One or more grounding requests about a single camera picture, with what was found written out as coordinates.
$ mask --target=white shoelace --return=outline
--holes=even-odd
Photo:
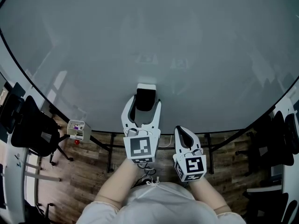
[[[150,182],[150,181],[147,181],[147,182],[146,182],[146,185],[148,185],[148,186],[152,186],[152,187],[157,187],[159,183],[160,183],[160,181],[159,181],[159,176],[157,177],[157,181],[156,181],[156,182],[154,182],[154,181],[153,181],[153,177],[151,177],[151,182]]]

